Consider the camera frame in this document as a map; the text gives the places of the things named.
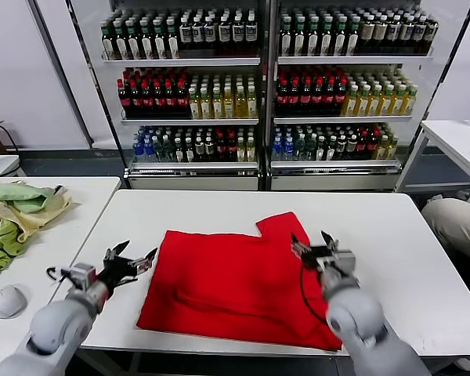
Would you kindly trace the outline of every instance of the red towel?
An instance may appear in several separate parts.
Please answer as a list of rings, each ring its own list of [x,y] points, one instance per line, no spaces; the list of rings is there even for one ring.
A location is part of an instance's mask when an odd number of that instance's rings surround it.
[[[257,223],[261,237],[168,231],[138,327],[241,341],[338,350],[341,342],[305,306],[301,261],[291,233],[309,239],[294,213]],[[305,294],[325,318],[316,272],[304,272]]]

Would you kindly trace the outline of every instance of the white mouse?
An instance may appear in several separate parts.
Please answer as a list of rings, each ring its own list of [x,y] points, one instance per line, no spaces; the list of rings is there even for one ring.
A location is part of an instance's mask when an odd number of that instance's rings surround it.
[[[0,290],[0,319],[9,319],[26,308],[26,298],[21,290],[13,285]]]

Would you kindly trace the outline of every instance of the beverage cooler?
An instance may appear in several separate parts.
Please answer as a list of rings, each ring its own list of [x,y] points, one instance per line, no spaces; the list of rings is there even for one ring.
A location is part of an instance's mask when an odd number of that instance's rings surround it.
[[[391,190],[470,0],[71,0],[140,189]]]

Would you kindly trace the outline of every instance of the black cable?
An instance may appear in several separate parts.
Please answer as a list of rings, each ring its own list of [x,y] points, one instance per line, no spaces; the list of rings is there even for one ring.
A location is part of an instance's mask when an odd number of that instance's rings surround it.
[[[305,267],[303,265],[301,265],[301,270],[299,271],[299,287],[300,287],[300,290],[301,290],[301,296],[303,298],[303,302],[305,303],[305,306],[308,308],[308,310],[324,325],[327,325],[329,326],[329,324],[327,323],[327,321],[323,318],[323,317],[320,317],[319,314],[317,312],[315,312],[315,310],[312,308],[312,306],[310,305],[310,303],[308,302],[308,299],[306,298],[306,295],[305,295],[305,283],[303,281],[303,277],[304,277],[304,270],[305,270]]]

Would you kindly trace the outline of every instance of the white table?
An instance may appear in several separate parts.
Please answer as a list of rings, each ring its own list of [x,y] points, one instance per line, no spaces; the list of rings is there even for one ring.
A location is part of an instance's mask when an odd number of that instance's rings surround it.
[[[470,176],[470,121],[423,121],[421,128],[420,135],[396,184],[396,192],[404,191],[407,180],[428,141],[432,141]]]
[[[19,162],[17,155],[0,155],[0,175],[25,176],[23,169],[19,167]]]
[[[293,211],[310,240],[320,230],[357,257],[362,288],[382,303],[399,336],[422,356],[470,355],[470,293],[411,199],[396,193],[277,193],[120,190],[76,262],[103,267],[105,250],[129,239],[123,256],[145,255],[166,230],[259,235],[255,223]],[[83,349],[223,355],[330,356],[285,345],[140,330],[136,326],[153,270],[119,287]],[[54,299],[62,299],[63,284]]]
[[[58,288],[58,284],[45,275],[45,269],[69,266],[73,262],[121,184],[118,177],[0,178],[0,182],[10,183],[18,179],[38,187],[61,184],[67,188],[73,204],[27,240],[26,253],[14,259],[0,274],[0,289],[16,284],[28,300],[28,306],[20,316],[0,320],[0,360],[14,352],[28,332],[33,315],[49,303]]]

